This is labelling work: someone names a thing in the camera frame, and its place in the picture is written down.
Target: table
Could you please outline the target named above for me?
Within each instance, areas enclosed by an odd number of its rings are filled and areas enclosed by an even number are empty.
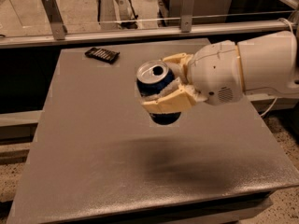
[[[113,65],[62,50],[7,223],[221,223],[298,186],[247,98],[198,104],[169,126],[139,104],[139,65],[207,43],[107,46],[121,53]]]

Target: black can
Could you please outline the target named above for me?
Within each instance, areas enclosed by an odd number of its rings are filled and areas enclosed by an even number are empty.
[[[171,81],[175,75],[171,69],[162,61],[151,61],[142,64],[137,71],[137,87],[141,96],[151,96],[159,94]],[[161,125],[168,125],[178,120],[180,113],[152,114],[152,120]]]

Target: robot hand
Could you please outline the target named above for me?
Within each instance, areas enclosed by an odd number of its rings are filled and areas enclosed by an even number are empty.
[[[159,124],[170,124],[198,102],[237,102],[243,93],[298,98],[295,36],[280,32],[235,44],[223,41],[148,62],[137,71],[141,105]]]

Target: metal bracket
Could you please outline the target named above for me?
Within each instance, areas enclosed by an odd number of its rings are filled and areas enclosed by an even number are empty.
[[[183,33],[188,33],[192,29],[192,16],[195,0],[182,0],[180,11],[180,29]]]
[[[67,34],[66,27],[62,16],[60,14],[59,8],[57,6],[56,0],[41,0],[47,17],[50,23],[50,28],[52,30],[55,40],[65,40],[65,35]]]

